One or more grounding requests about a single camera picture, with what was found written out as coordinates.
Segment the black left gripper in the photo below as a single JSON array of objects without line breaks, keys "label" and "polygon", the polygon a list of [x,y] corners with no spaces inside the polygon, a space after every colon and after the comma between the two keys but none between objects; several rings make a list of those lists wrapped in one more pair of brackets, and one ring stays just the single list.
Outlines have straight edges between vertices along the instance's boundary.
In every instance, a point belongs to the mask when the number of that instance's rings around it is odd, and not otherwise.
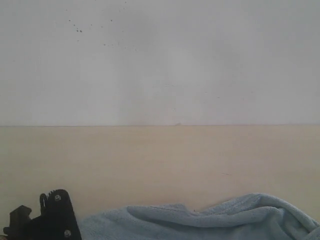
[{"label": "black left gripper", "polygon": [[40,215],[30,218],[32,209],[21,205],[9,213],[3,240],[81,240],[81,232],[69,193],[56,189],[39,196]]}]

